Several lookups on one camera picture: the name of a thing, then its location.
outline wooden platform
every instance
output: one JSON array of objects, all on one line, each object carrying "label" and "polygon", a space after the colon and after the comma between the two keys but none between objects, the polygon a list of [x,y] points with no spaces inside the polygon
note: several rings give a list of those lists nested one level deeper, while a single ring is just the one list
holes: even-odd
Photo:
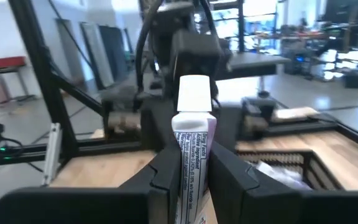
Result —
[{"label": "wooden platform", "polygon": [[[317,114],[311,108],[279,110],[275,120],[294,120]],[[102,130],[96,130],[92,138],[101,138]],[[300,134],[265,138],[259,142],[238,142],[238,151],[274,149],[314,150],[338,181],[347,190],[358,190],[358,144],[334,132]],[[50,187],[118,187],[148,164],[155,153],[152,151],[126,152],[104,156],[72,159],[59,173]],[[212,200],[209,199],[201,212],[208,224],[216,224]]]}]

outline white tube cap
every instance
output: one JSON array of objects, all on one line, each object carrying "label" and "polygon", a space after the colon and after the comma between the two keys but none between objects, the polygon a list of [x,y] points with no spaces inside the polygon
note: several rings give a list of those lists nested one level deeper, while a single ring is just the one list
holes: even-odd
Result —
[{"label": "white tube cap", "polygon": [[206,75],[180,77],[178,111],[211,112],[211,90]]}]

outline black bin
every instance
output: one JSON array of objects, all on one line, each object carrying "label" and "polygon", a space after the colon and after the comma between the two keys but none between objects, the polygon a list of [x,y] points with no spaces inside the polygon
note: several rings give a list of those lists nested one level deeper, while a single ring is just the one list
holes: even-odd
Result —
[{"label": "black bin", "polygon": [[265,162],[298,172],[303,182],[315,190],[343,190],[322,160],[313,151],[238,151],[237,155],[251,163]]},{"label": "black bin", "polygon": [[345,88],[358,88],[358,69],[344,73],[342,80]]}]

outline door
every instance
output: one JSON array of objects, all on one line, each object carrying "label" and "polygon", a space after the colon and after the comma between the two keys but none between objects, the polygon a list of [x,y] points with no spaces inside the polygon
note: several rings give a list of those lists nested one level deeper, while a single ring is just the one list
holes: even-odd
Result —
[{"label": "door", "polygon": [[99,78],[104,86],[114,83],[110,64],[104,50],[104,44],[97,25],[82,23],[83,35],[88,43],[88,53],[96,65]]},{"label": "door", "polygon": [[115,27],[99,26],[99,31],[114,81],[118,82],[125,79],[128,75],[128,69],[121,30]]},{"label": "door", "polygon": [[58,27],[60,41],[62,42],[63,51],[67,61],[67,66],[71,75],[70,80],[74,84],[83,83],[86,79],[84,76],[84,72],[80,60],[81,55],[74,41],[71,39],[70,35],[68,34],[65,28],[66,26],[68,31],[74,36],[71,21],[65,19],[57,19],[56,23]]}]

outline red box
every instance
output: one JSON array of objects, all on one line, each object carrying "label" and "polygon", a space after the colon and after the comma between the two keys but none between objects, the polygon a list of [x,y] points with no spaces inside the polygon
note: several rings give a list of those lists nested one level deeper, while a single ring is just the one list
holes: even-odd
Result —
[{"label": "red box", "polygon": [[25,57],[0,58],[0,69],[9,67],[20,67],[25,65]]}]

